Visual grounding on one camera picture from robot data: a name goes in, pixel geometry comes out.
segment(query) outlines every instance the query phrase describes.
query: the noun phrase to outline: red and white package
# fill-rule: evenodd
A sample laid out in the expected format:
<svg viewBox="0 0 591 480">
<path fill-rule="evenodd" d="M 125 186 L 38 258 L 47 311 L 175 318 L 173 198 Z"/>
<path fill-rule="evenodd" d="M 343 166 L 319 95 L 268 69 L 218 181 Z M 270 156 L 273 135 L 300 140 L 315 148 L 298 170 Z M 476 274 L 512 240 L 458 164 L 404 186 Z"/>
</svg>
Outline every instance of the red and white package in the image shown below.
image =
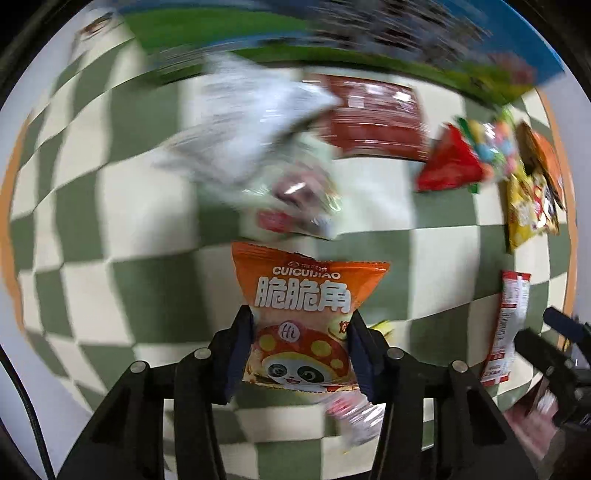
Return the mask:
<svg viewBox="0 0 591 480">
<path fill-rule="evenodd" d="M 525 326 L 525 315 L 530 300 L 530 273 L 503 271 L 503 296 L 496 324 L 495 337 L 480 381 L 491 387 L 509 380 L 517 332 Z"/>
</svg>

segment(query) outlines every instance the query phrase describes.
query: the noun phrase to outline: black cable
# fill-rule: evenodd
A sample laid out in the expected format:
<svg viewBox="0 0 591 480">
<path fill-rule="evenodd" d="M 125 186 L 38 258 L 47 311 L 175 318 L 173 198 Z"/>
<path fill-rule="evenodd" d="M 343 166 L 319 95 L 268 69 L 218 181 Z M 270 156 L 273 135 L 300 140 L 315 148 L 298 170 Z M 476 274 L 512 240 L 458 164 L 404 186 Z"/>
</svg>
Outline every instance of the black cable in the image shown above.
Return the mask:
<svg viewBox="0 0 591 480">
<path fill-rule="evenodd" d="M 31 428 L 33 430 L 33 435 L 35 436 L 35 442 L 37 444 L 37 449 L 39 450 L 39 456 L 41 457 L 43 468 L 45 469 L 45 474 L 47 475 L 47 480 L 56 480 L 56 474 L 53 472 L 53 467 L 51 465 L 51 460 L 47 451 L 47 445 L 43 439 L 43 432 L 41 431 L 41 425 L 39 425 L 39 419 L 35 413 L 35 408 L 33 407 L 31 399 L 29 398 L 27 390 L 25 389 L 25 386 L 22 384 L 22 381 L 17 374 L 17 371 L 12 366 L 12 362 L 4 351 L 4 348 L 2 348 L 1 343 L 0 363 L 4 367 L 4 370 L 6 370 L 6 373 L 10 377 L 14 387 L 17 389 L 18 395 L 21 397 L 22 404 L 27 411 L 27 416 L 29 417 L 29 422 L 31 423 Z"/>
</svg>

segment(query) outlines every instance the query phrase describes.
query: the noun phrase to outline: red snack bag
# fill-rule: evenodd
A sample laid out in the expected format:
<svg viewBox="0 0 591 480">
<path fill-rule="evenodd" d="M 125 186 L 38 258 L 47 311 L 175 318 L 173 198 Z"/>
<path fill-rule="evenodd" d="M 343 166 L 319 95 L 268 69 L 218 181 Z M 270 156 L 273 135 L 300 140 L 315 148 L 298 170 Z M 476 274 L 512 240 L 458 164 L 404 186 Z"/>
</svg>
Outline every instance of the red snack bag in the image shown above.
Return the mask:
<svg viewBox="0 0 591 480">
<path fill-rule="evenodd" d="M 314 74 L 342 105 L 321 120 L 322 138 L 344 155 L 382 154 L 426 161 L 426 127 L 414 90 L 395 83 Z"/>
<path fill-rule="evenodd" d="M 234 243 L 232 256 L 255 319 L 243 380 L 318 393 L 355 388 L 346 329 L 389 264 L 323 262 L 246 243 Z"/>
<path fill-rule="evenodd" d="M 417 190 L 456 189 L 480 182 L 485 172 L 476 152 L 452 124 L 446 124 L 429 162 L 417 177 Z"/>
</svg>

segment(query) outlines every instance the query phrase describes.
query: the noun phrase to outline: green tile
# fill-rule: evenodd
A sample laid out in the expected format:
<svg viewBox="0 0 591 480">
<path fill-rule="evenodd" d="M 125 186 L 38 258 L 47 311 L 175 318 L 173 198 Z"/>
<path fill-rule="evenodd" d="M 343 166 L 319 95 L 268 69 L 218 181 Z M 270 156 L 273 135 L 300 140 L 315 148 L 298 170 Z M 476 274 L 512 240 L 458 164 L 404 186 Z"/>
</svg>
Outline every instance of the green tile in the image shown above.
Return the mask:
<svg viewBox="0 0 591 480">
<path fill-rule="evenodd" d="M 37 333 L 27 332 L 27 336 L 33 346 L 33 350 L 35 350 L 37 355 L 41 357 L 41 360 L 43 360 L 43 363 L 45 363 L 47 368 L 58 377 L 67 377 L 68 374 L 66 373 L 64 366 L 61 364 L 47 340 Z"/>
<path fill-rule="evenodd" d="M 495 117 L 495 111 L 493 109 L 466 97 L 464 97 L 464 108 L 466 119 L 477 120 L 481 124 L 490 123 Z"/>
<path fill-rule="evenodd" d="M 310 404 L 309 397 L 305 393 L 263 387 L 246 382 L 241 382 L 238 385 L 235 398 L 239 408 L 287 407 Z"/>
<path fill-rule="evenodd" d="M 480 229 L 480 264 L 474 299 L 502 291 L 502 270 L 512 270 L 514 257 L 507 253 L 505 225 L 483 225 Z"/>
<path fill-rule="evenodd" d="M 476 225 L 467 187 L 442 192 L 413 192 L 417 228 Z"/>
<path fill-rule="evenodd" d="M 497 393 L 499 393 L 499 384 L 495 384 L 491 387 L 484 387 L 484 389 L 486 390 L 486 393 L 488 393 L 491 398 L 496 397 Z"/>
<path fill-rule="evenodd" d="M 534 117 L 530 117 L 531 128 L 534 132 L 538 132 L 540 135 L 546 137 L 546 139 L 554 145 L 554 137 L 552 137 L 552 130 L 544 125 L 542 122 L 536 120 Z"/>
<path fill-rule="evenodd" d="M 466 361 L 470 304 L 415 319 L 410 324 L 409 353 L 420 362 L 446 367 Z"/>
<path fill-rule="evenodd" d="M 65 262 L 103 258 L 95 185 L 92 172 L 56 191 L 56 225 Z"/>
<path fill-rule="evenodd" d="M 513 105 L 518 110 L 527 113 L 527 108 L 525 107 L 525 103 L 522 97 L 519 97 L 517 100 L 513 101 L 511 105 Z"/>
<path fill-rule="evenodd" d="M 207 342 L 199 276 L 190 253 L 112 264 L 119 295 L 137 342 Z"/>
<path fill-rule="evenodd" d="M 332 416 L 324 415 L 324 436 L 337 437 L 339 433 L 339 422 Z"/>
<path fill-rule="evenodd" d="M 77 382 L 75 382 L 75 384 L 76 384 L 76 388 L 78 390 L 80 390 L 80 393 L 82 394 L 84 399 L 88 402 L 88 405 L 90 406 L 92 411 L 95 411 L 99 407 L 100 402 L 103 401 L 105 396 L 103 394 L 97 393 L 94 390 L 91 390 L 90 388 L 87 388 L 84 385 L 81 385 Z"/>
<path fill-rule="evenodd" d="M 72 338 L 60 271 L 37 272 L 35 285 L 39 299 L 39 314 L 45 331 Z"/>
<path fill-rule="evenodd" d="M 21 166 L 27 163 L 29 158 L 31 158 L 31 156 L 35 153 L 35 143 L 37 142 L 37 137 L 39 136 L 39 132 L 43 126 L 43 120 L 45 120 L 46 112 L 47 109 L 43 110 L 39 115 L 37 115 L 27 128 L 25 140 L 22 145 L 22 154 L 20 159 Z"/>
<path fill-rule="evenodd" d="M 546 340 L 546 342 L 554 346 L 558 345 L 558 340 L 560 339 L 560 334 L 554 329 L 550 329 L 544 333 L 541 333 L 540 336 Z"/>
<path fill-rule="evenodd" d="M 246 436 L 240 427 L 238 417 L 231 410 L 213 410 L 213 422 L 216 426 L 217 442 L 220 445 L 228 443 L 243 443 Z"/>
<path fill-rule="evenodd" d="M 257 443 L 256 453 L 261 480 L 320 480 L 321 478 L 320 440 Z"/>
<path fill-rule="evenodd" d="M 548 282 L 530 286 L 530 299 L 527 305 L 525 326 L 535 333 L 542 331 L 544 311 L 548 306 Z"/>
<path fill-rule="evenodd" d="M 240 238 L 240 213 L 199 188 L 199 246 L 227 244 Z"/>
<path fill-rule="evenodd" d="M 109 389 L 113 388 L 125 370 L 135 362 L 134 351 L 131 347 L 80 344 L 80 348 L 92 368 Z"/>
<path fill-rule="evenodd" d="M 527 393 L 530 383 L 531 380 L 520 387 L 514 388 L 513 390 L 509 390 L 508 392 L 504 392 L 499 395 L 496 398 L 499 410 L 509 410 L 521 397 L 523 397 L 523 395 Z"/>
<path fill-rule="evenodd" d="M 423 448 L 430 448 L 435 444 L 435 420 L 423 422 Z"/>
<path fill-rule="evenodd" d="M 55 137 L 46 140 L 38 150 L 39 180 L 37 182 L 37 202 L 41 201 L 51 191 L 53 182 L 53 171 L 56 165 L 57 154 L 60 152 L 61 142 L 63 140 L 63 131 Z"/>
<path fill-rule="evenodd" d="M 14 267 L 18 272 L 33 268 L 35 223 L 33 214 L 10 222 L 10 237 L 14 250 Z"/>
<path fill-rule="evenodd" d="M 560 225 L 559 235 L 548 235 L 548 253 L 550 254 L 550 278 L 569 270 L 570 236 L 567 225 Z"/>
<path fill-rule="evenodd" d="M 77 72 L 82 62 L 84 55 L 80 55 L 76 60 L 70 63 L 57 78 L 56 84 L 53 86 L 53 93 L 56 93 L 63 87 Z"/>
<path fill-rule="evenodd" d="M 146 152 L 179 130 L 178 82 L 155 86 L 136 77 L 111 94 L 109 162 Z"/>
<path fill-rule="evenodd" d="M 359 309 L 368 325 L 408 318 L 410 232 L 347 233 L 336 242 L 317 241 L 321 260 L 390 262 L 388 273 Z"/>
<path fill-rule="evenodd" d="M 127 45 L 128 43 L 124 42 L 103 53 L 80 72 L 72 101 L 72 118 L 75 118 L 86 105 L 105 91 L 117 55 Z"/>
</svg>

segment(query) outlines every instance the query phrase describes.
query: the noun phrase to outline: orange border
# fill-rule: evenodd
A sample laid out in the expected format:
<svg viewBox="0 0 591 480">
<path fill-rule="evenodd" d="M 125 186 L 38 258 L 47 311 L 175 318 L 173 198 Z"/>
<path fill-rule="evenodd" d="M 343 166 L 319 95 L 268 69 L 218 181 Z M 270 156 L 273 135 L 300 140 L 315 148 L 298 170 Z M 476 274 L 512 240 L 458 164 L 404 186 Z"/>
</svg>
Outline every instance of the orange border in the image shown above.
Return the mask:
<svg viewBox="0 0 591 480">
<path fill-rule="evenodd" d="M 538 95 L 546 110 L 546 116 L 548 117 L 548 123 L 552 130 L 552 137 L 554 138 L 554 146 L 556 148 L 556 156 L 558 158 L 558 164 L 562 173 L 562 180 L 564 183 L 564 195 L 566 202 L 566 216 L 569 222 L 569 236 L 570 236 L 570 262 L 569 262 L 569 275 L 566 281 L 566 292 L 564 294 L 564 305 L 563 312 L 566 315 L 572 316 L 574 309 L 574 301 L 577 293 L 577 249 L 579 247 L 579 231 L 577 230 L 577 210 L 576 202 L 574 199 L 574 183 L 573 175 L 570 171 L 570 163 L 566 149 L 560 138 L 560 128 L 558 122 L 554 116 L 554 112 L 550 108 L 550 102 L 544 92 L 538 90 Z M 565 341 L 563 337 L 560 337 L 558 341 L 558 347 L 565 347 Z"/>
<path fill-rule="evenodd" d="M 17 180 L 25 135 L 29 127 L 29 118 L 30 116 L 27 117 L 18 133 L 17 141 L 8 159 L 2 187 L 0 188 L 0 268 L 2 269 L 4 284 L 6 285 L 8 294 L 12 298 L 17 326 L 22 333 L 25 333 L 25 324 L 22 319 L 21 287 L 18 284 L 17 273 L 14 268 L 14 252 L 12 250 L 12 241 L 10 240 L 10 207 L 12 205 L 12 195 Z"/>
</svg>

